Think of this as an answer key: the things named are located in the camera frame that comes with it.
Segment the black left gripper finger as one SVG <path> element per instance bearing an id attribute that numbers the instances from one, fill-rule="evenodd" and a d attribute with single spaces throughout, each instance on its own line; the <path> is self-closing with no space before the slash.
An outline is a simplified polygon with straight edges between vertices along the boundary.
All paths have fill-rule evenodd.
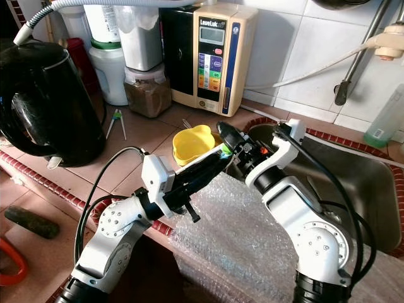
<path id="1" fill-rule="evenodd" d="M 211 153 L 204 158 L 197 158 L 196 161 L 177 173 L 177 181 L 179 184 L 187 184 L 193 181 L 198 174 L 213 169 L 216 164 L 223 163 L 225 160 L 228 160 L 228 155 L 222 153 Z"/>
<path id="2" fill-rule="evenodd" d="M 228 161 L 225 160 L 223 163 L 220 162 L 219 164 L 216 164 L 213 169 L 198 174 L 197 177 L 187 185 L 187 193 L 189 195 L 197 193 L 197 191 L 207 186 L 217 174 L 225 170 L 227 165 Z"/>

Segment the yellow plastic bowl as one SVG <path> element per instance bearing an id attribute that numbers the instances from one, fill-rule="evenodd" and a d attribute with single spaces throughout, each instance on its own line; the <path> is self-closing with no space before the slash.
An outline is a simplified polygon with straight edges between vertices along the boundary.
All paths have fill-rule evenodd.
<path id="1" fill-rule="evenodd" d="M 180 167 L 199 158 L 220 144 L 208 125 L 196 125 L 176 133 L 172 139 L 174 161 Z"/>

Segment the frosted white container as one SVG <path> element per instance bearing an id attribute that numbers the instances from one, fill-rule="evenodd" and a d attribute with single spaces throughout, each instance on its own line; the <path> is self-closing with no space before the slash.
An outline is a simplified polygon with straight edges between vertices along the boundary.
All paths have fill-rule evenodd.
<path id="1" fill-rule="evenodd" d="M 144 6 L 114 9 L 126 66 L 139 71 L 158 66 L 163 61 L 158 9 Z"/>

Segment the small green tipped tongs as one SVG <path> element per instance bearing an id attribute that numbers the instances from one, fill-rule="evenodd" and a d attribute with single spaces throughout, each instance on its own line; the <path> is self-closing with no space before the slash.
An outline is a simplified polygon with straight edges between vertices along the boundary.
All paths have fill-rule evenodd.
<path id="1" fill-rule="evenodd" d="M 127 141 L 128 136 L 125 129 L 125 123 L 123 119 L 123 112 L 121 109 L 114 110 L 112 114 L 112 118 L 110 119 L 109 127 L 107 127 L 107 132 L 105 134 L 105 138 L 109 138 L 110 133 L 112 132 L 113 126 L 118 122 L 118 125 L 121 127 L 121 132 L 123 133 L 123 138 Z"/>

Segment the beige black water ionizer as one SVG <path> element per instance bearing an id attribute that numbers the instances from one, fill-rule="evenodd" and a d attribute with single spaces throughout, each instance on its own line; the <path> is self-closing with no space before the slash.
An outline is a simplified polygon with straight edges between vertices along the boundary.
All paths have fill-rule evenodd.
<path id="1" fill-rule="evenodd" d="M 174 102 L 232 117 L 242 103 L 259 9 L 234 3 L 159 9 Z"/>

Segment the clear bubble wrap sheet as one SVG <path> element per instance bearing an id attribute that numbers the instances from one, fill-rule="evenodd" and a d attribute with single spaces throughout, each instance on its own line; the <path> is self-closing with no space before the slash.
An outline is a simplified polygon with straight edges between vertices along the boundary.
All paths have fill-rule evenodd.
<path id="1" fill-rule="evenodd" d="M 225 173 L 193 194 L 200 219 L 174 215 L 171 250 L 191 300 L 292 303 L 297 255 L 260 194 Z"/>

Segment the dark hanging tray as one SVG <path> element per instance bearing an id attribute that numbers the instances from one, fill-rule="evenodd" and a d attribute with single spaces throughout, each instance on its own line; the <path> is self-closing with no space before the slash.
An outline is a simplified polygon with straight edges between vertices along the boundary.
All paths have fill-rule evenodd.
<path id="1" fill-rule="evenodd" d="M 370 0 L 312 0 L 320 8 L 330 11 L 343 11 L 343 9 L 354 8 L 368 3 Z"/>

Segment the clear bottle with blue cap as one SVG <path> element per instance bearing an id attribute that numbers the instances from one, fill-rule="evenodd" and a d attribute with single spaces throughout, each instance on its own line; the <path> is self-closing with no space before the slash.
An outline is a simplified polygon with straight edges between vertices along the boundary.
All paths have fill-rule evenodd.
<path id="1" fill-rule="evenodd" d="M 390 95 L 383 109 L 363 135 L 366 144 L 382 148 L 404 124 L 404 83 Z"/>

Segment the large steel sink basin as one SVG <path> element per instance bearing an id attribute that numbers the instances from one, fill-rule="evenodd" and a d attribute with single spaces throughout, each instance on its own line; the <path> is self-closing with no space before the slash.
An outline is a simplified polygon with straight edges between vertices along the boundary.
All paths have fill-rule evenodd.
<path id="1" fill-rule="evenodd" d="M 268 123 L 246 126 L 246 132 L 257 140 L 271 144 L 272 126 Z M 311 138 L 304 138 L 303 147 L 318 159 L 341 182 L 351 198 L 356 213 L 375 236 L 376 248 L 393 257 L 404 256 L 404 219 L 400 213 L 399 195 L 404 194 L 404 170 L 378 160 L 340 151 Z M 297 177 L 320 200 L 343 204 L 344 199 L 334 184 L 310 161 L 299 156 L 283 169 Z M 354 236 L 353 225 L 345 210 L 323 206 L 326 214 Z"/>

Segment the jar of brown powder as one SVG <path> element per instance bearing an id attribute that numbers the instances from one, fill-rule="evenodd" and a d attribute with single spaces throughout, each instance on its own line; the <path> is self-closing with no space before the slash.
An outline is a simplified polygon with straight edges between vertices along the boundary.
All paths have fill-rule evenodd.
<path id="1" fill-rule="evenodd" d="M 173 104 L 164 64 L 149 70 L 127 68 L 124 75 L 124 89 L 132 112 L 156 118 Z"/>

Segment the dark cylindrical pestle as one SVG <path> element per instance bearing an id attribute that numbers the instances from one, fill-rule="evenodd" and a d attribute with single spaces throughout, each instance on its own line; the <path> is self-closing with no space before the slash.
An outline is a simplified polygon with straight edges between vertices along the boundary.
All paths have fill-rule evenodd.
<path id="1" fill-rule="evenodd" d="M 56 222 L 20 206 L 9 206 L 3 211 L 3 215 L 6 219 L 43 239 L 55 239 L 60 233 L 60 227 Z"/>

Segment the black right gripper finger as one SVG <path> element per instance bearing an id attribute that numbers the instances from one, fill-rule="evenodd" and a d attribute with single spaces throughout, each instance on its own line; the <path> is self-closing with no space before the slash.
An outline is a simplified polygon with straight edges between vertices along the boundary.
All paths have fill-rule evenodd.
<path id="1" fill-rule="evenodd" d="M 233 125 L 220 121 L 217 123 L 217 130 L 220 133 L 220 139 L 231 153 L 237 154 L 250 150 L 248 135 Z"/>

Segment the metal wall pipe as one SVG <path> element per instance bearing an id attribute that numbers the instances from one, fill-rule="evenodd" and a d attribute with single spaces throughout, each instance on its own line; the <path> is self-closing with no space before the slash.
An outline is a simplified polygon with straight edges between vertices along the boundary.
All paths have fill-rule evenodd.
<path id="1" fill-rule="evenodd" d="M 381 0 L 378 8 L 376 8 L 376 12 L 373 15 L 371 23 L 367 26 L 367 31 L 364 35 L 362 43 L 367 42 L 373 35 L 376 34 L 378 28 L 380 27 L 381 21 L 383 20 L 384 15 L 387 13 L 391 3 L 393 0 Z M 347 102 L 347 98 L 352 92 L 352 86 L 354 80 L 357 78 L 358 70 L 360 69 L 360 63 L 365 58 L 367 50 L 360 50 L 360 52 L 356 53 L 353 57 L 353 61 L 349 66 L 349 69 L 346 72 L 346 75 L 341 80 L 340 84 L 335 86 L 335 99 L 334 104 L 337 106 L 343 106 Z"/>

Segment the white jug with green lid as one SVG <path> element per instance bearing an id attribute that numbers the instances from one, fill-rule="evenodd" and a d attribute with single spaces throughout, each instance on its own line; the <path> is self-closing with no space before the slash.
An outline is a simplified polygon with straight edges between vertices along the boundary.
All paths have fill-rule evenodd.
<path id="1" fill-rule="evenodd" d="M 124 89 L 125 60 L 121 44 L 98 42 L 93 39 L 88 53 L 98 76 L 105 102 L 113 106 L 129 104 L 129 98 Z"/>

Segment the white labelled bottle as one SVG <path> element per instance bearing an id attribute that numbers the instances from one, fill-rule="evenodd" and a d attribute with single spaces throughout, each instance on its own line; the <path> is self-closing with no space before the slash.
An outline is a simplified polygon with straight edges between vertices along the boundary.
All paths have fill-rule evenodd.
<path id="1" fill-rule="evenodd" d="M 119 44 L 119 28 L 113 6 L 84 5 L 92 41 L 99 44 Z"/>

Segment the dark red container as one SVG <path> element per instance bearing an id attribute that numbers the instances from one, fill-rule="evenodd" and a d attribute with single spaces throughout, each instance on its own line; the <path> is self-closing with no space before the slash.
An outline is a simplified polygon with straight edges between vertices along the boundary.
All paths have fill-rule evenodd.
<path id="1" fill-rule="evenodd" d="M 89 55 L 84 48 L 83 41 L 78 38 L 69 38 L 67 40 L 68 52 L 72 58 L 73 64 L 75 64 L 79 78 L 83 81 L 84 87 L 89 93 L 95 93 L 99 90 L 98 78 L 95 73 L 95 69 L 92 66 Z"/>

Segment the beige water diverter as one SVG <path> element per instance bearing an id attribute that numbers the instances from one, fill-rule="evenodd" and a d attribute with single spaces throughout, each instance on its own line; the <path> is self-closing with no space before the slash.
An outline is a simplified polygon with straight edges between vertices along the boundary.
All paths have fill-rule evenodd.
<path id="1" fill-rule="evenodd" d="M 404 23 L 395 22 L 386 26 L 384 31 L 367 39 L 367 49 L 382 61 L 393 61 L 404 57 Z"/>

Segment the black electric kettle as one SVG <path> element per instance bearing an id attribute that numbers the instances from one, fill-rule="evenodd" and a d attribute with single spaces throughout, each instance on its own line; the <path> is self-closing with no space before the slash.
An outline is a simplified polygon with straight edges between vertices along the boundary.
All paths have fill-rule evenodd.
<path id="1" fill-rule="evenodd" d="M 69 52 L 52 42 L 0 53 L 0 129 L 18 150 L 81 167 L 105 148 L 101 122 Z"/>

